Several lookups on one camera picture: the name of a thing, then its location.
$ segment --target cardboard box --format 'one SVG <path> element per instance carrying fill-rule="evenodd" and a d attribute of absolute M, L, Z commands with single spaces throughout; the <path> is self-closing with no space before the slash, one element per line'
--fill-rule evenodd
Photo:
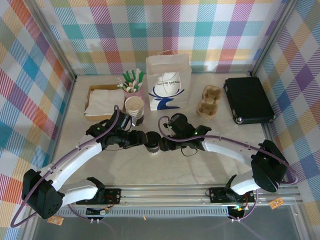
<path fill-rule="evenodd" d="M 116 84 L 109 84 L 109 85 L 91 85 L 89 87 L 89 91 L 88 91 L 88 95 L 86 97 L 86 103 L 84 105 L 84 110 L 87 109 L 88 105 L 89 105 L 89 99 L 90 99 L 90 94 L 93 90 L 118 90 L 119 87 L 117 87 Z M 122 109 L 120 107 L 120 110 L 123 110 L 125 107 L 125 103 L 123 103 L 123 106 L 122 106 Z M 85 118 L 89 121 L 95 121 L 95 122 L 100 122 L 102 120 L 105 120 L 105 119 L 110 119 L 112 114 L 111 115 L 101 115 L 101 116 L 86 116 L 84 115 Z"/>

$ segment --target wire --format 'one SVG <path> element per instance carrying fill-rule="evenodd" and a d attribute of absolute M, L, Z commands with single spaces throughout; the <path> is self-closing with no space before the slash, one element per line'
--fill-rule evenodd
<path fill-rule="evenodd" d="M 112 199 L 112 206 L 109 207 L 109 208 L 112 208 L 112 207 L 115 205 L 115 199 L 114 199 L 114 197 L 111 196 L 111 195 L 106 195 L 106 197 L 108 198 L 108 200 L 109 200 L 109 198 Z"/>
<path fill-rule="evenodd" d="M 18 223 L 15 223 L 15 221 L 17 220 L 18 216 L 20 215 L 20 213 L 22 212 L 23 208 L 27 205 L 28 200 L 30 199 L 31 195 L 35 192 L 35 190 L 37 189 L 37 187 L 42 183 L 42 181 L 44 179 L 46 179 L 51 173 L 53 173 L 53 170 L 57 169 L 57 167 L 59 165 L 61 165 L 64 161 L 68 160 L 70 156 L 72 156 L 73 154 L 75 154 L 76 152 L 80 151 L 82 148 L 86 147 L 87 145 L 89 145 L 92 142 L 95 142 L 97 139 L 103 137 L 104 135 L 108 134 L 113 128 L 114 126 L 117 124 L 117 121 L 119 119 L 119 115 L 120 115 L 120 109 L 118 105 L 114 106 L 114 111 L 116 111 L 116 117 L 115 120 L 113 121 L 112 125 L 102 134 L 100 134 L 99 136 L 86 141 L 84 143 L 82 143 L 81 145 L 79 145 L 77 148 L 71 150 L 70 152 L 68 152 L 66 155 L 64 155 L 62 158 L 60 158 L 55 164 L 53 164 L 53 166 L 50 168 L 50 170 L 48 170 L 40 179 L 38 182 L 36 182 L 36 184 L 31 188 L 30 192 L 25 196 L 22 204 L 20 205 L 20 207 L 18 208 L 18 210 L 16 211 L 15 215 L 12 218 L 12 221 L 10 223 L 10 227 L 11 228 L 16 228 L 18 226 L 20 226 L 21 224 L 23 224 L 24 222 L 26 222 L 27 220 L 29 220 L 30 218 L 32 218 L 33 216 L 35 216 L 37 213 L 33 213 L 32 215 L 26 217 L 25 219 L 21 220 Z"/>
<path fill-rule="evenodd" d="M 194 153 L 194 154 L 191 154 L 191 155 L 185 155 L 185 154 L 184 154 L 184 151 L 183 151 L 183 148 L 181 148 L 181 153 L 182 153 L 182 155 L 183 155 L 183 156 L 185 156 L 185 157 L 192 157 L 192 156 L 196 155 L 196 154 L 197 154 L 197 152 L 198 152 L 198 149 L 195 149 L 195 153 Z"/>
<path fill-rule="evenodd" d="M 237 218 L 237 217 L 234 217 L 234 216 L 231 216 L 231 215 L 229 215 L 229 217 L 234 219 L 234 220 L 238 220 L 238 221 L 246 219 L 247 217 L 249 217 L 250 214 L 252 214 L 252 212 L 256 208 L 256 205 L 257 205 L 257 202 L 258 202 L 258 195 L 259 195 L 258 190 L 255 190 L 255 192 L 256 192 L 256 196 L 255 196 L 254 204 L 253 204 L 252 208 L 250 209 L 250 211 L 247 213 L 247 215 L 245 215 L 243 217 L 240 217 L 240 218 Z"/>
<path fill-rule="evenodd" d="M 79 218 L 81 218 L 81 219 L 84 219 L 84 220 L 86 220 L 86 221 L 91 222 L 91 220 L 88 219 L 87 217 L 81 216 L 80 214 L 78 214 L 78 213 L 72 208 L 71 204 L 68 204 L 68 208 L 69 208 L 69 209 L 71 210 L 71 212 L 72 212 L 74 215 L 76 215 L 77 217 L 79 217 Z"/>
<path fill-rule="evenodd" d="M 245 204 L 245 209 L 248 207 L 248 202 L 249 202 L 249 199 L 248 199 L 248 196 L 247 195 L 244 195 L 245 199 L 246 199 L 246 204 Z"/>
<path fill-rule="evenodd" d="M 120 151 L 123 150 L 124 148 L 120 148 L 120 149 L 105 149 L 106 151 Z"/>
<path fill-rule="evenodd" d="M 173 141 L 173 142 L 178 142 L 178 143 L 183 143 L 183 142 L 188 142 L 188 141 L 191 141 L 191 140 L 195 140 L 195 139 L 203 139 L 203 138 L 210 138 L 210 139 L 218 139 L 220 141 L 227 141 L 227 142 L 230 142 L 230 143 L 233 143 L 233 144 L 237 144 L 237 145 L 240 145 L 244 148 L 248 148 L 248 149 L 253 149 L 253 150 L 256 150 L 258 152 L 261 152 L 265 155 L 268 155 L 270 157 L 272 157 L 273 159 L 277 160 L 278 162 L 280 162 L 281 164 L 285 165 L 289 171 L 291 171 L 294 175 L 294 181 L 292 182 L 282 182 L 282 184 L 287 184 L 287 185 L 292 185 L 292 184 L 296 184 L 298 182 L 298 175 L 297 175 L 297 172 L 288 164 L 286 163 L 284 160 L 282 160 L 280 157 L 266 151 L 266 150 L 263 150 L 261 148 L 257 148 L 257 147 L 254 147 L 254 146 L 250 146 L 249 144 L 246 144 L 246 143 L 243 143 L 243 142 L 240 142 L 240 141 L 237 141 L 237 140 L 233 140 L 233 139 L 230 139 L 230 138 L 227 138 L 227 137 L 224 137 L 224 136 L 218 136 L 218 135 L 200 135 L 200 136 L 193 136 L 193 137 L 189 137 L 189 138 L 185 138 L 185 139 L 175 139 L 175 138 L 172 138 L 172 137 L 169 137 L 167 136 L 161 129 L 161 120 L 166 118 L 168 121 L 170 120 L 170 118 L 168 116 L 162 116 L 159 118 L 158 120 L 158 128 L 159 128 L 159 131 L 160 133 L 163 135 L 164 138 L 170 140 L 170 141 Z"/>
<path fill-rule="evenodd" d="M 207 194 L 208 191 L 209 191 L 209 189 L 207 189 L 204 194 L 205 194 L 208 198 L 210 198 L 210 196 Z"/>

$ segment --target pink cup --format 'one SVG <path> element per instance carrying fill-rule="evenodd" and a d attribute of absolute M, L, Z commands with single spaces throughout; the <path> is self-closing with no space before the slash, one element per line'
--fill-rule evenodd
<path fill-rule="evenodd" d="M 126 92 L 124 90 L 123 90 L 123 92 L 124 92 L 125 100 L 130 98 L 130 97 L 132 97 L 132 96 L 137 96 L 137 97 L 142 98 L 143 102 L 145 102 L 143 86 L 141 86 L 140 89 L 138 91 L 134 92 L 134 93 Z"/>

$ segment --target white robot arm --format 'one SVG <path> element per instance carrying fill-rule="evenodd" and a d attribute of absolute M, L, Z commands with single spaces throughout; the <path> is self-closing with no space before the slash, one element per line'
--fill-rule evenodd
<path fill-rule="evenodd" d="M 22 199 L 25 199 L 41 177 L 45 177 L 27 201 L 43 219 L 53 216 L 61 207 L 74 202 L 91 199 L 95 199 L 98 202 L 102 201 L 105 197 L 105 186 L 94 177 L 88 177 L 76 184 L 66 185 L 65 182 L 83 164 L 109 145 L 118 144 L 120 147 L 127 149 L 146 144 L 148 140 L 144 132 L 136 130 L 128 132 L 124 130 L 129 123 L 129 119 L 130 116 L 121 112 L 116 126 L 110 133 L 92 141 L 83 148 L 78 147 L 77 151 L 68 156 L 68 158 L 55 169 L 52 169 L 55 163 L 51 163 L 42 168 L 39 172 L 30 169 L 25 173 L 23 178 Z M 99 137 L 107 130 L 111 123 L 112 120 L 92 125 L 86 131 L 86 135 L 83 136 L 78 145 L 80 146 L 84 142 Z M 225 195 L 233 202 L 237 202 L 239 197 L 245 193 L 258 188 L 269 192 L 276 192 L 286 173 L 287 167 L 285 165 L 282 165 L 271 157 L 260 154 L 260 152 L 255 152 L 250 148 L 237 147 L 221 139 L 198 138 L 183 141 L 183 139 L 190 136 L 209 135 L 211 129 L 201 125 L 193 128 L 193 126 L 187 122 L 187 118 L 182 114 L 172 116 L 166 126 L 173 130 L 175 133 L 173 137 L 180 142 L 168 140 L 168 137 L 163 137 L 158 142 L 162 151 L 181 149 L 189 146 L 202 151 L 220 153 L 252 167 L 252 170 L 244 174 L 232 176 L 227 183 Z M 285 158 L 273 142 L 265 140 L 259 146 L 285 161 Z"/>

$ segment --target paper bag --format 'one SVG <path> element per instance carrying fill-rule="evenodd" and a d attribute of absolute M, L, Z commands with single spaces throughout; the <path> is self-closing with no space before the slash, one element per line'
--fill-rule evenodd
<path fill-rule="evenodd" d="M 188 104 L 191 67 L 188 54 L 146 58 L 150 109 L 179 109 Z"/>

